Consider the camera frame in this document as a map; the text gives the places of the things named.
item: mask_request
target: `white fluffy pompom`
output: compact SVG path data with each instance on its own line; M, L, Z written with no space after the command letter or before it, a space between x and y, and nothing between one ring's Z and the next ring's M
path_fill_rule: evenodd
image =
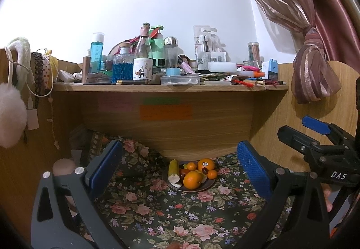
M17 144L26 127L26 106L14 86L0 84L0 146Z

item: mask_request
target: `pink striped curtain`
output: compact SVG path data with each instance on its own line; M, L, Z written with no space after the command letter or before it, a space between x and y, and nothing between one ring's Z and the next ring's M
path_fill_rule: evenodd
M315 27L313 0L256 0L267 18L291 31L303 33L305 42L294 60L292 91L299 104L337 93L341 84L324 53Z

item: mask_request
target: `wooden shelf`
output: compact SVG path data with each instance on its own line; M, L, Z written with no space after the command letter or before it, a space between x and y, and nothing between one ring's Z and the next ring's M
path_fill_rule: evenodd
M57 92L251 92L288 90L288 85L83 85L54 84Z

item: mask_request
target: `toothbrush package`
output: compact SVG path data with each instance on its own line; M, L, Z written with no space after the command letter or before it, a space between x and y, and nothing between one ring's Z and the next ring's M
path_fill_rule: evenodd
M222 51L217 29L208 25L194 26L195 57L198 70L208 70L208 62L226 61L226 52Z

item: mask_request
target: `curtain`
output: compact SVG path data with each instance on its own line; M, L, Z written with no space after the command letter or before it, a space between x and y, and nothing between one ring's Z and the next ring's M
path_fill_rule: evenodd
M328 60L341 61L360 73L360 41L340 0L313 0L316 28Z
M315 26L313 0L256 1L269 20L304 35L304 45L293 62L292 92L298 103L318 101L337 93L341 84L326 61L323 41Z

